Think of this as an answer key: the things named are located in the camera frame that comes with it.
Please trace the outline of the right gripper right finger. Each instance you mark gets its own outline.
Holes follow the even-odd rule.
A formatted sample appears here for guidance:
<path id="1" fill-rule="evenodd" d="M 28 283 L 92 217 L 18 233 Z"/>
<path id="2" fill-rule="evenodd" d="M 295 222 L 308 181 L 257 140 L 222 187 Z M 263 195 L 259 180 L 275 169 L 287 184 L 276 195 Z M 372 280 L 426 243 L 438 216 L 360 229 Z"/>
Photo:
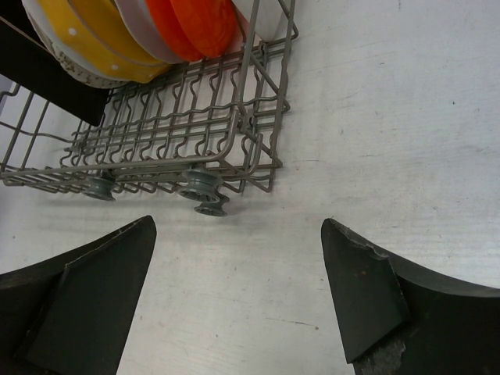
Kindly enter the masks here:
<path id="1" fill-rule="evenodd" d="M 496 374 L 499 291 L 430 270 L 336 220 L 321 227 L 341 342 L 357 374 Z"/>

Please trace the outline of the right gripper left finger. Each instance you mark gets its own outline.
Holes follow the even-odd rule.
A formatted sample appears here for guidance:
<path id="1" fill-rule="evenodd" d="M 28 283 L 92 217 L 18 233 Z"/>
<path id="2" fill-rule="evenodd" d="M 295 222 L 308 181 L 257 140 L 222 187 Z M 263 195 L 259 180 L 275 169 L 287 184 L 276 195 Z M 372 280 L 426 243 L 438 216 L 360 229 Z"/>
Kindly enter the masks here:
<path id="1" fill-rule="evenodd" d="M 3 374 L 115 374 L 155 247 L 143 216 L 1 275 Z"/>

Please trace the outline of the speckled beige small plate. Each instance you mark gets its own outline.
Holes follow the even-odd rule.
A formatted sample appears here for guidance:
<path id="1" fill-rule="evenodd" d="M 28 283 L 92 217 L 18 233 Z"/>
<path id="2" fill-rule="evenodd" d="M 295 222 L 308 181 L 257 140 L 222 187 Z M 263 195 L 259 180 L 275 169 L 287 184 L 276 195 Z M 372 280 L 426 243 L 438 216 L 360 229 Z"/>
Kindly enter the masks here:
<path id="1" fill-rule="evenodd" d="M 54 46 L 49 38 L 43 37 L 42 43 L 55 58 L 62 69 L 68 73 L 74 80 L 97 89 L 114 89 L 127 84 L 126 81 L 111 80 L 109 78 L 100 77 L 85 68 L 76 64 L 72 59 L 65 55 L 60 49 Z"/>

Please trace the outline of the teal square brown-rimmed plate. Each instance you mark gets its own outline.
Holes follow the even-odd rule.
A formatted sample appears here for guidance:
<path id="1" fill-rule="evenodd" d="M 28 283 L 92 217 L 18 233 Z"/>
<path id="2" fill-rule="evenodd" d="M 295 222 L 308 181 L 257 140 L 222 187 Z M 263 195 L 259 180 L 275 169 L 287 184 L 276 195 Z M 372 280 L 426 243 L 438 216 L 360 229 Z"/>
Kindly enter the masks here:
<path id="1" fill-rule="evenodd" d="M 109 92 L 73 79 L 45 49 L 22 2 L 1 2 L 1 75 L 97 127 Z"/>

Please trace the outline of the yellow dotted scalloped plate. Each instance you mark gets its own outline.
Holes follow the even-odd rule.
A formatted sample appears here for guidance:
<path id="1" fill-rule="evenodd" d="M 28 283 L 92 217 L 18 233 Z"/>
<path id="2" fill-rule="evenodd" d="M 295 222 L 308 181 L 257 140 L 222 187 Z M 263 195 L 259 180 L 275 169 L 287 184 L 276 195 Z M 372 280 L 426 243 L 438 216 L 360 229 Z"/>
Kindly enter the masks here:
<path id="1" fill-rule="evenodd" d="M 132 38 L 112 1 L 24 1 L 23 6 L 60 51 L 101 77 L 146 84 L 171 67 Z"/>

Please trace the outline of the light blue scalloped plate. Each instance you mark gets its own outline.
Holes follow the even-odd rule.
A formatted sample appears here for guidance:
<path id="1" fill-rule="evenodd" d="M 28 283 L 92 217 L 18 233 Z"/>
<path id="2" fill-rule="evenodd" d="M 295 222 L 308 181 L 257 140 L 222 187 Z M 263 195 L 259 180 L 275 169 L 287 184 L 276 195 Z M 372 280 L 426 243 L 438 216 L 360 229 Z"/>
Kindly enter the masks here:
<path id="1" fill-rule="evenodd" d="M 144 0 L 115 0 L 120 16 L 134 40 L 152 57 L 165 63 L 184 60 L 163 40 Z"/>

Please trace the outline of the orange round plate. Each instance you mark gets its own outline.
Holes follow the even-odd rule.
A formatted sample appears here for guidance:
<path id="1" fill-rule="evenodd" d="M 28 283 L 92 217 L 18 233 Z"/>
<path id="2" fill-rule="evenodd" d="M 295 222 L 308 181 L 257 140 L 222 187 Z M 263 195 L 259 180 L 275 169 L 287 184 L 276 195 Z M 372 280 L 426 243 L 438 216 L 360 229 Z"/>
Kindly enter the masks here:
<path id="1" fill-rule="evenodd" d="M 145 2 L 162 39 L 178 57 L 188 62 L 196 62 L 203 58 L 184 33 L 170 0 Z"/>
<path id="2" fill-rule="evenodd" d="M 227 50 L 238 25 L 232 1 L 179 0 L 170 3 L 183 32 L 198 52 L 216 58 Z"/>

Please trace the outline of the white rectangular plate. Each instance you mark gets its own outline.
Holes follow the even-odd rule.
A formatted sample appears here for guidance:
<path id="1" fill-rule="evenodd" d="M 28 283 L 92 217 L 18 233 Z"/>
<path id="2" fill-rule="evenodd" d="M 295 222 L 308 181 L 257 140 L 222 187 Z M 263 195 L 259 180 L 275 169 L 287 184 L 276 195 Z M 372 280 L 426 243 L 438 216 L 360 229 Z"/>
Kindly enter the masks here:
<path id="1" fill-rule="evenodd" d="M 252 0 L 233 0 L 239 13 L 247 23 L 252 16 Z M 270 42 L 286 34 L 287 19 L 278 0 L 260 0 L 255 23 L 256 34 L 265 42 Z"/>

